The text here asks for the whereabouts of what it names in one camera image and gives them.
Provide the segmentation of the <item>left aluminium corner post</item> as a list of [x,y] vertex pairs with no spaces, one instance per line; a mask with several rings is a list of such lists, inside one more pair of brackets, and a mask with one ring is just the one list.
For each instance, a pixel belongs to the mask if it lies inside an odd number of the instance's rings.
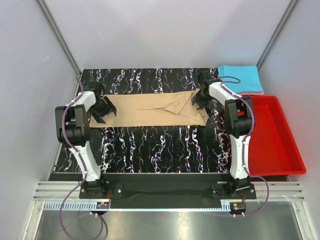
[[37,3],[40,11],[42,12],[45,20],[47,21],[53,35],[55,36],[62,52],[64,53],[65,57],[67,58],[69,64],[71,65],[71,68],[75,72],[75,75],[79,77],[82,73],[82,70],[80,69],[79,65],[77,64],[70,48],[68,47],[59,27],[56,23],[54,16],[52,15],[47,3],[45,0],[35,0]]

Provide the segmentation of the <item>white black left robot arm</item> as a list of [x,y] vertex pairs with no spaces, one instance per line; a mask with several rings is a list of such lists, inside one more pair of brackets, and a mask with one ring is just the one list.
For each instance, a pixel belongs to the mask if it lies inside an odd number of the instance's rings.
[[81,92],[69,104],[55,108],[56,135],[60,143],[67,145],[76,159],[81,173],[81,199],[103,198],[110,191],[90,146],[91,128],[88,114],[100,124],[103,117],[117,113],[115,105],[103,95],[99,82],[93,83]]

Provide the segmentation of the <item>red plastic bin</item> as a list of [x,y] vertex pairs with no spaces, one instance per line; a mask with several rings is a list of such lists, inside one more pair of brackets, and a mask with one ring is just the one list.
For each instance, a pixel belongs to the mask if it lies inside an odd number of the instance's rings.
[[307,172],[276,96],[252,96],[255,128],[248,152],[254,176],[290,176]]

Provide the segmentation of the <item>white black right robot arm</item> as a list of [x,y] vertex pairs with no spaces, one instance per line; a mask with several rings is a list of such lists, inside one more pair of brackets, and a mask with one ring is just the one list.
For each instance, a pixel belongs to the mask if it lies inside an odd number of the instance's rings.
[[239,198],[251,186],[249,171],[249,143],[255,128],[253,101],[249,96],[241,96],[226,86],[239,84],[234,76],[213,77],[208,71],[197,75],[200,89],[192,97],[191,103],[199,109],[207,107],[212,99],[224,107],[224,125],[231,142],[231,166],[225,184],[212,186],[214,194]]

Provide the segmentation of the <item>folded light blue t shirt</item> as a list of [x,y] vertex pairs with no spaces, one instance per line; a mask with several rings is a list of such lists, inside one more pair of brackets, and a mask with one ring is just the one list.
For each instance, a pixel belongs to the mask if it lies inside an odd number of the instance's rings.
[[252,66],[229,66],[222,65],[218,69],[218,76],[222,80],[230,81],[224,85],[234,93],[264,92],[260,82],[258,69]]

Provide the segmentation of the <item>right aluminium corner post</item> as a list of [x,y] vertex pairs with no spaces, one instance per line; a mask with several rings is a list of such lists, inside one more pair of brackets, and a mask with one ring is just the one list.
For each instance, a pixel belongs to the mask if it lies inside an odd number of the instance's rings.
[[268,40],[257,64],[256,67],[258,70],[261,69],[265,60],[267,59],[270,51],[272,50],[273,46],[275,45],[276,41],[280,37],[282,31],[284,30],[286,24],[288,23],[291,15],[293,14],[295,8],[297,7],[299,0],[290,0],[285,11],[283,12],[278,24],[276,25],[270,39]]

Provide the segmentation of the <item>aluminium corner post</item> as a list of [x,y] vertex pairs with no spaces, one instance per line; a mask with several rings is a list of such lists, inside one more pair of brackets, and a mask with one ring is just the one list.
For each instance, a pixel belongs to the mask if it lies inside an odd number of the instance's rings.
[[71,68],[75,72],[75,75],[79,77],[82,73],[82,70],[80,69],[79,65],[77,64],[70,48],[68,47],[59,27],[56,23],[54,16],[52,15],[47,3],[45,0],[35,0],[37,3],[40,11],[42,12],[45,20],[47,21],[53,35],[55,36],[62,52],[64,53],[65,57],[67,58],[69,64],[71,65]]
[[258,70],[261,69],[265,60],[267,59],[270,51],[272,50],[273,46],[275,45],[276,41],[280,37],[282,31],[284,30],[286,24],[288,23],[291,15],[293,14],[295,8],[297,7],[299,0],[290,0],[285,11],[283,12],[278,24],[276,25],[270,39],[268,40],[257,64],[256,67]]

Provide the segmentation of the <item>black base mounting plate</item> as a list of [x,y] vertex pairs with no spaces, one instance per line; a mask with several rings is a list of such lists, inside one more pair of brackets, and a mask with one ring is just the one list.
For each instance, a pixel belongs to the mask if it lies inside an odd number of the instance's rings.
[[81,199],[106,199],[113,209],[217,208],[221,200],[255,199],[249,177],[228,173],[106,173],[85,181]]

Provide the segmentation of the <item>beige t shirt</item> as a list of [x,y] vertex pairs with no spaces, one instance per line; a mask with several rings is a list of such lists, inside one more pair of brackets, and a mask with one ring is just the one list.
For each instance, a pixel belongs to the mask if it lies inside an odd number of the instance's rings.
[[198,90],[173,93],[109,94],[116,114],[103,117],[104,123],[90,118],[91,128],[205,126],[205,109],[192,104]]

